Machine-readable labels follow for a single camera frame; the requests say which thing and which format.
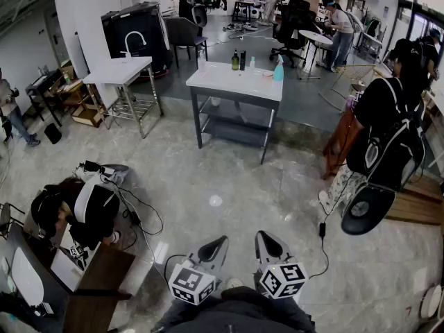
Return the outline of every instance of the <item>black hair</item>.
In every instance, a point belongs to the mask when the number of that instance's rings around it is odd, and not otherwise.
[[[78,178],[66,178],[60,184],[44,187],[31,204],[31,215],[39,228],[51,238],[56,235],[56,223],[58,210],[62,202],[66,202],[71,212],[74,213],[76,199],[85,183]]]
[[[417,105],[422,93],[422,85],[418,82],[421,72],[421,54],[418,41],[412,42],[402,38],[396,42],[390,52],[391,60],[401,63],[400,81],[408,105]]]
[[[329,6],[329,3],[334,3],[334,0],[322,0],[322,6],[323,6],[324,8],[326,8],[327,6]],[[342,7],[341,7],[341,5],[339,5],[338,3],[334,3],[334,7],[335,7],[335,8],[338,8],[339,10],[342,11]]]

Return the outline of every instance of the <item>plug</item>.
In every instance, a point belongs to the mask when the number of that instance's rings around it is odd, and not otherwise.
[[[324,238],[325,237],[325,231],[327,229],[327,225],[325,223],[321,223],[319,225],[319,237]]]
[[[130,212],[130,218],[133,225],[139,225],[141,222],[139,216],[134,211]]]

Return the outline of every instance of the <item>blue bottle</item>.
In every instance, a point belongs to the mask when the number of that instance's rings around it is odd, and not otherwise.
[[[284,80],[284,60],[282,59],[282,56],[279,55],[279,64],[277,65],[275,69],[275,75],[273,77],[274,81],[283,81]]]

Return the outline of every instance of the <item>faucet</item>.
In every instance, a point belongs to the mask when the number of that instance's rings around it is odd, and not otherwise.
[[[120,53],[125,53],[125,56],[126,56],[127,58],[131,58],[130,49],[128,48],[128,36],[129,36],[129,35],[132,35],[133,33],[138,34],[138,35],[141,37],[142,42],[144,43],[144,46],[146,46],[146,41],[145,41],[145,39],[144,39],[144,36],[143,36],[140,32],[137,32],[137,31],[129,32],[129,34],[127,34],[126,37],[125,37],[126,51],[125,51],[125,52],[120,52]]]

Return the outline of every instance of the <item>sink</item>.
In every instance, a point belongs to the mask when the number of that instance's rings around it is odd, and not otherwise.
[[[12,261],[11,276],[20,294],[30,306],[43,302],[43,284],[40,276],[18,247]]]

